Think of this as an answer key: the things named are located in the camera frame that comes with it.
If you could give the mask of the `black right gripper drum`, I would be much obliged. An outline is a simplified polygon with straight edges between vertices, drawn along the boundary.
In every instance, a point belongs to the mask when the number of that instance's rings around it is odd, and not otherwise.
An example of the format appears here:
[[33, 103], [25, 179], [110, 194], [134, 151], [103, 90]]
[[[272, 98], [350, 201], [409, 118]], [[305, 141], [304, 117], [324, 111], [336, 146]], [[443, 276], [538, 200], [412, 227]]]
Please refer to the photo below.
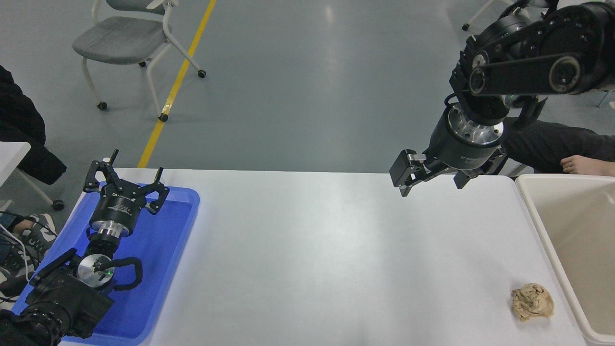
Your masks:
[[426, 156], [459, 170], [476, 169], [484, 164], [501, 144], [503, 123], [457, 133], [448, 120], [439, 120], [430, 137]]

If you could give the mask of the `person's hand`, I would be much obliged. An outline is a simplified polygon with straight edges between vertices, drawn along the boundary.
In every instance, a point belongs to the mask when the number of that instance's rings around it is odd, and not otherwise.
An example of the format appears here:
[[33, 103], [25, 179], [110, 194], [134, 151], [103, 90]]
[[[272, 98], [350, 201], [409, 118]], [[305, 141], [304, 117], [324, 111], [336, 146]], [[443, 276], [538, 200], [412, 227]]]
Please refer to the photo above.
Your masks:
[[615, 176], [615, 162], [573, 155], [560, 160], [560, 166], [566, 174]]

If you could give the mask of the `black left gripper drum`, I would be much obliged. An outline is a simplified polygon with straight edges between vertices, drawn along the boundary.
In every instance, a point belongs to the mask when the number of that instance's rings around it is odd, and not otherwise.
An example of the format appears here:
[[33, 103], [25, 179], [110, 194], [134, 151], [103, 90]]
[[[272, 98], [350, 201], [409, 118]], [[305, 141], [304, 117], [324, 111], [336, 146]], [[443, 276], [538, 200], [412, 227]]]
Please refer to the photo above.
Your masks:
[[144, 195], [139, 192], [140, 188], [140, 185], [130, 182], [105, 184], [92, 214], [91, 225], [97, 222], [116, 222], [123, 226], [135, 226], [146, 202]]

